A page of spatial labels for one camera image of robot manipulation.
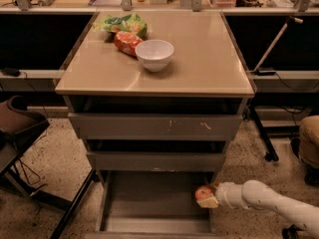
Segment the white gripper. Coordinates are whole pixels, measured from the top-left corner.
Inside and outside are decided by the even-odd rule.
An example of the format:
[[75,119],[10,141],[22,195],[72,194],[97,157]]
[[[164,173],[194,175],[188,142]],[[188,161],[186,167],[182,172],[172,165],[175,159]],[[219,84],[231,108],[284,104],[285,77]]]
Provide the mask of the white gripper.
[[213,182],[210,187],[215,189],[215,196],[210,195],[197,201],[201,208],[217,208],[220,205],[228,208],[242,206],[242,186],[233,182]]

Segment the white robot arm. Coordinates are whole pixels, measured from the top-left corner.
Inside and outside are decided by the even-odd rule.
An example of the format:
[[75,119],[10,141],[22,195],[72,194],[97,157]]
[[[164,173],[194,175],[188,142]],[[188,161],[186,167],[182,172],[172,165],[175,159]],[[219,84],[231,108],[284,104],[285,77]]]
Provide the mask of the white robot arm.
[[195,191],[195,199],[201,208],[242,208],[255,212],[274,212],[315,239],[319,238],[319,208],[281,195],[258,180],[243,184],[214,182]]

